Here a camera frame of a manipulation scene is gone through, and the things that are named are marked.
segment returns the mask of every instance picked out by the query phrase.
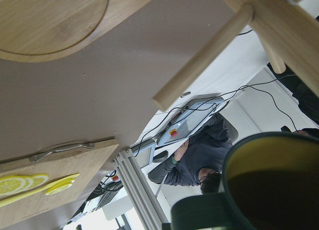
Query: yellow lemon slice decoration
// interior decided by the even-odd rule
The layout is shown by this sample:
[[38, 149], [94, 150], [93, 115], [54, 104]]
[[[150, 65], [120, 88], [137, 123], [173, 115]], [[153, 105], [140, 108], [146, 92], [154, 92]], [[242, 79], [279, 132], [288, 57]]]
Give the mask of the yellow lemon slice decoration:
[[39, 187], [49, 179], [49, 176], [47, 174], [36, 174], [30, 177], [33, 179], [33, 183], [27, 188], [27, 190]]
[[61, 191], [63, 191], [63, 190], [65, 190], [65, 189], [67, 189], [67, 188], [69, 188], [69, 187], [72, 186], [72, 182], [71, 182], [71, 181], [68, 181], [68, 182], [66, 182], [66, 183], [63, 183], [63, 182], [64, 182], [64, 181], [62, 181], [62, 184], [59, 183], [59, 184], [54, 185], [53, 187], [49, 188], [49, 189], [46, 191], [45, 195], [56, 194], [56, 193], [59, 193], [59, 192], [61, 192]]
[[0, 196], [17, 193], [25, 186], [25, 178], [22, 176], [7, 176], [0, 178]]
[[27, 176], [25, 176], [23, 178], [25, 180], [25, 184], [24, 184], [23, 188], [18, 191], [19, 193], [22, 192], [22, 191], [27, 190], [33, 184], [33, 179], [32, 178], [27, 177]]
[[65, 180], [61, 181], [60, 183], [58, 183], [58, 185], [62, 185], [64, 183], [68, 183], [68, 182], [74, 183], [75, 179], [74, 178], [65, 179]]

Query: electrical wire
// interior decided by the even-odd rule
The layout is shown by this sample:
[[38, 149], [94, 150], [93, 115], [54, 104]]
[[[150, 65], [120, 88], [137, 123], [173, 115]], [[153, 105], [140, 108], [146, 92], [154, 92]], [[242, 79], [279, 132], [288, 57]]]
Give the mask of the electrical wire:
[[[243, 89], [246, 89], [246, 88], [249, 88], [249, 87], [253, 88], [253, 86], [257, 86], [257, 85], [269, 84], [269, 83], [272, 83], [272, 82], [281, 80], [281, 79], [286, 78], [286, 77], [291, 77], [291, 76], [296, 76], [296, 75], [295, 75], [295, 74], [288, 74], [288, 75], [281, 76], [281, 77], [279, 77], [279, 78], [273, 79], [273, 80], [268, 81], [268, 82], [263, 82], [263, 83], [257, 83], [257, 84], [250, 84], [250, 85], [240, 86], [240, 87], [239, 87], [238, 89], [236, 89], [236, 90], [233, 90], [233, 91], [230, 91], [230, 92], [227, 92], [227, 93], [224, 93], [224, 94], [221, 94], [221, 95], [218, 95], [218, 96], [215, 96], [215, 97], [212, 97], [212, 98], [208, 99], [207, 101], [205, 101], [205, 102], [203, 102], [201, 105], [199, 105], [196, 109], [189, 109], [189, 108], [185, 108], [185, 107], [174, 107], [174, 108], [172, 108], [172, 109], [166, 114], [166, 116], [163, 118], [163, 120], [162, 120], [158, 125], [156, 125], [154, 128], [152, 128], [152, 129], [149, 130], [146, 134], [143, 135], [143, 137], [141, 138], [140, 144], [139, 144], [139, 148], [138, 148], [137, 154], [136, 154], [134, 157], [136, 157], [136, 156], [139, 154], [144, 137], [145, 137], [147, 134], [149, 134], [150, 132], [152, 132], [153, 130], [157, 129], [157, 128], [164, 122], [164, 120], [169, 116], [169, 114], [170, 114], [173, 110], [175, 110], [175, 109], [185, 109], [185, 110], [194, 110], [194, 111], [205, 111], [205, 110], [210, 109], [212, 106], [210, 106], [210, 107], [208, 107], [208, 108], [206, 108], [206, 109], [198, 109], [198, 108], [201, 107], [203, 104], [205, 104], [205, 103], [207, 103], [207, 102], [209, 102], [209, 101], [211, 101], [211, 100], [213, 100], [213, 99], [216, 99], [216, 98], [222, 97], [222, 96], [224, 96], [224, 95], [232, 94], [232, 93], [233, 93], [233, 95], [232, 95], [231, 97], [229, 97], [228, 99], [225, 99], [225, 100], [224, 100], [224, 101], [228, 101], [229, 99], [231, 99], [232, 97], [234, 97], [234, 96], [236, 95], [236, 93], [237, 93], [238, 91], [240, 91], [240, 90], [243, 90]], [[280, 112], [284, 113], [285, 115], [287, 115], [287, 116], [289, 117], [289, 119], [291, 120], [291, 122], [292, 122], [294, 128], [296, 129], [295, 123], [294, 123], [294, 121], [292, 120], [292, 118], [291, 118], [287, 113], [285, 113], [284, 111], [282, 111], [282, 110], [280, 110], [280, 109], [278, 108], [278, 106], [276, 105], [275, 99], [273, 98], [273, 96], [272, 96], [271, 93], [269, 93], [269, 92], [267, 92], [267, 91], [264, 91], [264, 90], [256, 89], [256, 88], [253, 88], [253, 89], [258, 90], [258, 91], [261, 91], [261, 92], [265, 92], [265, 93], [268, 93], [269, 95], [271, 95], [271, 97], [272, 97], [272, 99], [273, 99], [273, 102], [275, 103], [276, 108], [277, 108]]]
[[118, 187], [117, 189], [104, 189], [105, 191], [108, 191], [108, 192], [116, 192], [118, 190], [120, 190], [124, 185], [121, 185], [120, 187]]
[[253, 31], [253, 29], [251, 29], [251, 30], [249, 30], [249, 31], [247, 31], [247, 32], [244, 32], [244, 33], [240, 33], [240, 34], [238, 34], [237, 36], [244, 35], [244, 34], [248, 34], [248, 33], [252, 32], [252, 31]]
[[[226, 103], [220, 110], [218, 110], [217, 112], [214, 112], [213, 114], [211, 114], [210, 117], [213, 116], [213, 115], [215, 115], [215, 114], [217, 114], [217, 113], [219, 113], [220, 111], [222, 111], [224, 108], [226, 108], [226, 106], [227, 106], [228, 104], [229, 104], [229, 101], [227, 101], [227, 103]], [[161, 132], [163, 132], [163, 131], [165, 131], [165, 130], [167, 130], [167, 129], [169, 129], [169, 128], [170, 128], [170, 126], [166, 127], [166, 128], [163, 129]], [[167, 147], [168, 145], [171, 145], [171, 144], [168, 143], [168, 144], [165, 144], [165, 145], [156, 147], [155, 150], [158, 150], [158, 149]]]
[[101, 195], [101, 194], [103, 194], [103, 191], [102, 191], [102, 189], [101, 189], [102, 187], [99, 187], [98, 189], [94, 189], [93, 190], [93, 193], [94, 194], [97, 194], [97, 195]]
[[116, 175], [116, 170], [114, 170], [110, 175], [106, 175], [105, 177], [107, 177], [107, 179], [104, 180], [104, 182], [101, 181], [100, 184], [104, 185], [109, 178], [114, 177], [115, 175]]

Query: metal extrusion bar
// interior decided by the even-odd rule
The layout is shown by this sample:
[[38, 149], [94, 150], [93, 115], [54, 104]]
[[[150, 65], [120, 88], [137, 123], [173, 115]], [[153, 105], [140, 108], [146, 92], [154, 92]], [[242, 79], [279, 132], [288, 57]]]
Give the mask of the metal extrusion bar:
[[160, 193], [160, 189], [162, 188], [162, 186], [163, 186], [163, 184], [164, 184], [165, 179], [166, 179], [167, 176], [168, 176], [168, 174], [166, 174], [165, 177], [163, 178], [163, 180], [162, 180], [162, 182], [161, 182], [161, 184], [160, 184], [158, 190], [156, 191], [155, 198], [158, 197], [158, 195], [159, 195], [159, 193]]
[[114, 159], [116, 170], [138, 213], [143, 226], [147, 230], [160, 230], [168, 220], [153, 194], [145, 175], [138, 166], [132, 151], [125, 150]]

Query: man's arm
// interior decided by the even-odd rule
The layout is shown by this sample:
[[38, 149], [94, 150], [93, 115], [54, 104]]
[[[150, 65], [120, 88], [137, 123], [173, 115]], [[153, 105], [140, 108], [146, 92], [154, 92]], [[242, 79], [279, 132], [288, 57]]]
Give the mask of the man's arm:
[[180, 173], [175, 166], [178, 164], [188, 148], [188, 140], [183, 143], [173, 155], [158, 165], [149, 173], [149, 179], [157, 184], [160, 184], [167, 175], [166, 184], [178, 185], [181, 179]]

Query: mug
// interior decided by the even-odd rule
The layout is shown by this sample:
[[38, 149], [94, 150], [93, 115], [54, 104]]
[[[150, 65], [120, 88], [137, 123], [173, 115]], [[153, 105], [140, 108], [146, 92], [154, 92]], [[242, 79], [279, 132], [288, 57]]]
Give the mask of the mug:
[[223, 193], [192, 196], [171, 209], [173, 230], [319, 229], [319, 139], [270, 132], [226, 156]]

